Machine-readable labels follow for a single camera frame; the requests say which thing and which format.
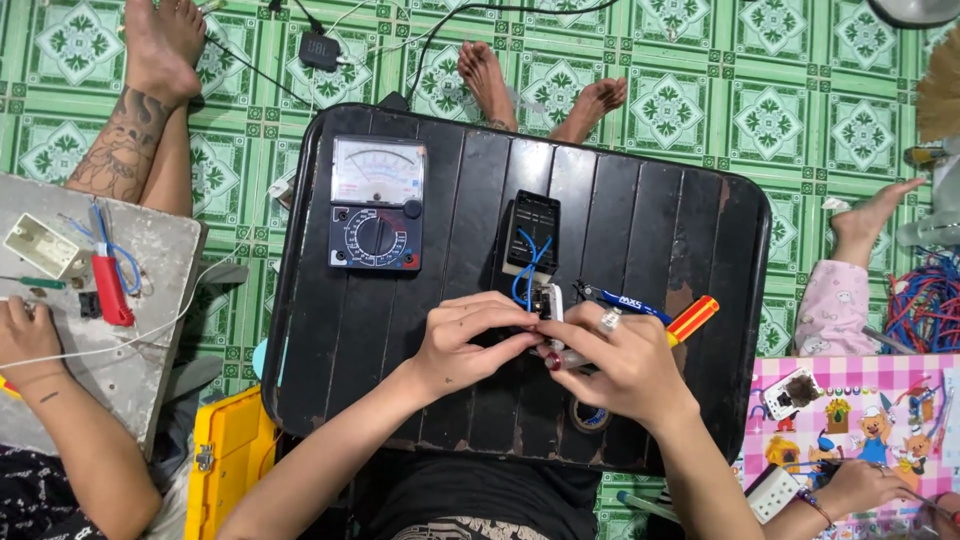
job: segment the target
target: green screwdriver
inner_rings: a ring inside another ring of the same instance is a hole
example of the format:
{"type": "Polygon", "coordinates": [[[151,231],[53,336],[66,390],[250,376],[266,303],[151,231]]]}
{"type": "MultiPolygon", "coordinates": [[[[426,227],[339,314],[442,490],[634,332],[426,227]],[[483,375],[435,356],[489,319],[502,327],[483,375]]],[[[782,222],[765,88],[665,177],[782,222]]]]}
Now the green screwdriver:
{"type": "Polygon", "coordinates": [[[21,282],[30,287],[43,287],[48,289],[57,289],[60,290],[66,287],[65,282],[58,282],[57,280],[47,280],[44,278],[28,278],[23,276],[21,278],[11,278],[9,276],[0,276],[0,280],[10,280],[12,282],[21,282]]]}

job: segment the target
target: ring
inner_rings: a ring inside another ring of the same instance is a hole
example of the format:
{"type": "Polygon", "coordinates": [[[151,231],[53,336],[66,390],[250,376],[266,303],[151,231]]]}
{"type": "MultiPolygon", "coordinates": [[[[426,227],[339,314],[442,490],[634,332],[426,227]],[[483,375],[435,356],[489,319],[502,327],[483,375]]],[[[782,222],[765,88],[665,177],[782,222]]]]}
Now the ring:
{"type": "Polygon", "coordinates": [[[603,312],[603,315],[600,316],[600,332],[603,334],[608,334],[614,330],[620,324],[620,314],[623,311],[616,307],[611,307],[603,312]]]}

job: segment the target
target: red handle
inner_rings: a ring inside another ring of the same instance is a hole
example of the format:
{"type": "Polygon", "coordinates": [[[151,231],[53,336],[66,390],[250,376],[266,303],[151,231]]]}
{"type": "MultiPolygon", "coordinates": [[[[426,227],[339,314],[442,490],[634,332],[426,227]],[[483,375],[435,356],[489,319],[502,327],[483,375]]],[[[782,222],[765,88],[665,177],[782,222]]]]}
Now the red handle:
{"type": "Polygon", "coordinates": [[[133,312],[127,307],[127,297],[120,285],[120,276],[117,275],[116,259],[95,255],[90,260],[93,263],[93,279],[97,282],[97,296],[100,298],[100,310],[104,314],[104,320],[118,327],[132,326],[133,312]]]}

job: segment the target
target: yellow toolbox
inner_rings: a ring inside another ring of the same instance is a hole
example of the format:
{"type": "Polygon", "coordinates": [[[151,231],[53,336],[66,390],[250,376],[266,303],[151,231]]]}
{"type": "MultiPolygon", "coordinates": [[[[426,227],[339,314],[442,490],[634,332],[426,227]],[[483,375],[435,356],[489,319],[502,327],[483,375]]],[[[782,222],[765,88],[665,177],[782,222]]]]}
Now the yellow toolbox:
{"type": "Polygon", "coordinates": [[[184,540],[213,540],[247,490],[274,467],[277,432],[259,385],[197,411],[184,540]]]}

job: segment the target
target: blue pliers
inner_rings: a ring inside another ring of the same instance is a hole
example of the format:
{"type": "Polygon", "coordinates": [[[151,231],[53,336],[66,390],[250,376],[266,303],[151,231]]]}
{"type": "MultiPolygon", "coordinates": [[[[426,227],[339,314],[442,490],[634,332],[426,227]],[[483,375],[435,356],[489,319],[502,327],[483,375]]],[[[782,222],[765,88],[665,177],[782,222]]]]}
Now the blue pliers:
{"type": "Polygon", "coordinates": [[[667,315],[659,309],[650,307],[642,303],[640,300],[630,298],[629,296],[621,296],[619,294],[614,294],[607,289],[588,285],[584,283],[583,280],[577,280],[573,287],[577,289],[577,296],[583,300],[602,300],[608,304],[629,309],[630,311],[639,313],[641,315],[653,315],[660,319],[664,326],[667,326],[673,322],[673,318],[671,318],[670,315],[667,315]]]}

